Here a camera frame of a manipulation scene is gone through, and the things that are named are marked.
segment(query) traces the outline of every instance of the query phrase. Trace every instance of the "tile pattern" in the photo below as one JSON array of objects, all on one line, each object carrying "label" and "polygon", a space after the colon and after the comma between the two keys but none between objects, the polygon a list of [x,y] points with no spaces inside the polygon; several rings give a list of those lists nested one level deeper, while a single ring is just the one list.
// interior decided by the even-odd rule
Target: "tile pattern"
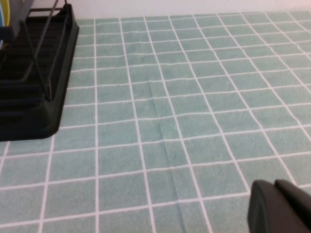
[{"label": "tile pattern", "polygon": [[310,191],[310,11],[79,24],[59,132],[0,143],[0,233],[243,233],[254,179]]}]

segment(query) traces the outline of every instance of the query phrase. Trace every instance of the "black object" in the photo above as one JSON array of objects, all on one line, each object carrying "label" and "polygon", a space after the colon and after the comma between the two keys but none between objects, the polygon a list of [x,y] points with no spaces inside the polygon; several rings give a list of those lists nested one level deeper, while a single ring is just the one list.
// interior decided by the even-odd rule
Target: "black object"
[{"label": "black object", "polygon": [[[66,0],[63,8],[56,8],[58,0],[41,9],[30,2],[17,22],[0,27],[0,40],[12,40],[0,51],[0,141],[49,137],[63,110],[79,27]],[[46,11],[48,17],[27,16]]]},{"label": "black object", "polygon": [[311,233],[311,196],[285,180],[254,181],[250,233]]}]

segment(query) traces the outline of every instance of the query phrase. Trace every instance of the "dish rack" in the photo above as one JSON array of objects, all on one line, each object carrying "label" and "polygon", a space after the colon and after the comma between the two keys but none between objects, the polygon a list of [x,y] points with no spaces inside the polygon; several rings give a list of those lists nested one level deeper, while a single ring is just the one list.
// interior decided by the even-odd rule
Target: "dish rack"
[{"label": "dish rack", "polygon": [[0,27],[0,141],[46,138],[59,128],[79,27],[72,6],[57,8],[58,1],[31,9],[34,0],[25,0]]}]

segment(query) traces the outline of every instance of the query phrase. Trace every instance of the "dish rack tray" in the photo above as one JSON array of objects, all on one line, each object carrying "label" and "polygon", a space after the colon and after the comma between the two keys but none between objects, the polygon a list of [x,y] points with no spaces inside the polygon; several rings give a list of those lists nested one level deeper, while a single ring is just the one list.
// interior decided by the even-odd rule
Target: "dish rack tray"
[{"label": "dish rack tray", "polygon": [[67,0],[62,8],[32,3],[0,28],[0,141],[46,138],[60,124],[79,27]]}]

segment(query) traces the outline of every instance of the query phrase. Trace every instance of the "white wall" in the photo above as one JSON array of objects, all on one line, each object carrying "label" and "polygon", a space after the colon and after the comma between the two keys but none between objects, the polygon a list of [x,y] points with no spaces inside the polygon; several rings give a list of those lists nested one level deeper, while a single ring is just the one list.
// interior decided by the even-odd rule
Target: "white wall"
[{"label": "white wall", "polygon": [[[54,0],[35,0],[34,7]],[[228,12],[311,10],[311,0],[68,0],[76,18],[137,17]]]}]

